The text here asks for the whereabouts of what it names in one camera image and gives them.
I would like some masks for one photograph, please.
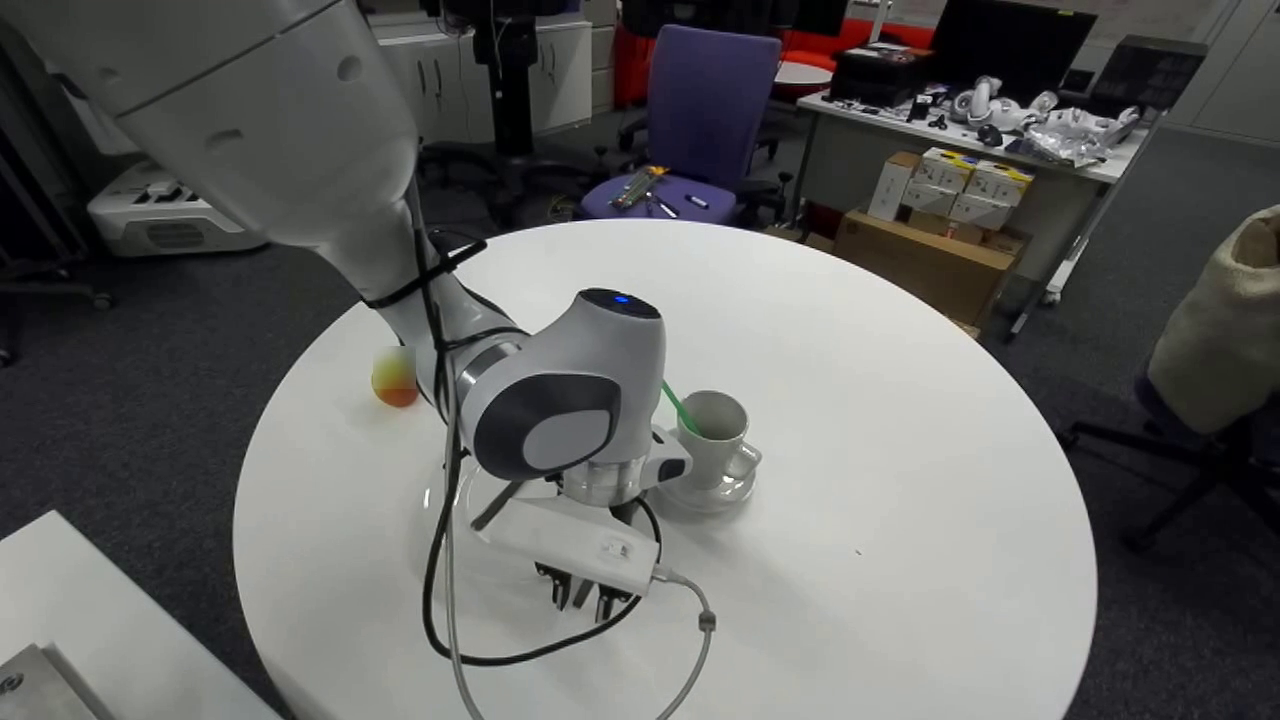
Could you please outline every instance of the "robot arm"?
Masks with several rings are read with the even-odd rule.
[[[566,475],[566,496],[610,507],[684,473],[654,441],[666,324],[644,301],[582,291],[528,335],[415,233],[414,111],[349,0],[0,0],[0,17],[221,211],[322,251],[488,475]]]

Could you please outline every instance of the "black cable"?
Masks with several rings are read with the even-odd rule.
[[[453,527],[453,505],[457,505],[457,490],[459,490],[459,441],[447,447],[447,478],[445,478],[445,507],[440,507],[440,520],[437,520],[437,533],[434,533],[434,553],[430,553],[430,576],[426,576],[426,602],[419,602],[419,617],[426,617],[426,632],[430,632],[430,642],[437,654],[453,654],[447,642],[440,639],[437,632],[437,617],[434,617],[434,594],[437,594],[437,563],[440,563],[440,538],[445,533]],[[658,525],[654,507],[644,501],[636,501],[648,527],[654,527],[654,538],[658,538],[658,553],[666,553],[666,527]],[[554,651],[566,651],[573,642],[586,642],[594,635],[604,635],[613,632],[622,620],[629,620],[631,613],[642,608],[642,594],[631,594],[631,602],[625,602],[613,620],[582,632],[582,635],[566,635],[556,642],[543,642],[543,648],[531,648],[531,651],[517,651],[517,654],[466,654],[466,665],[476,665],[476,666],[511,666],[511,665],[528,665],[528,660],[540,660],[540,654],[554,654]]]

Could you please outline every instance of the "cluttered desk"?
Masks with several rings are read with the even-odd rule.
[[[993,312],[963,324],[1018,330],[1039,301],[1064,297],[1149,128],[1201,64],[1194,46],[1129,38],[1079,92],[1073,58],[1094,23],[1088,12],[963,0],[944,8],[932,46],[872,36],[841,52],[833,88],[801,99],[808,149],[794,203],[875,233],[938,233],[938,247],[999,235],[1010,270]]]

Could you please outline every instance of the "wall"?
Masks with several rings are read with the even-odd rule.
[[[1237,0],[1024,0],[1044,8],[1096,12],[1076,69],[1102,72],[1125,36],[1163,36],[1208,44]],[[896,0],[896,23],[938,23],[950,0]],[[848,17],[875,17],[866,0],[854,0]]]

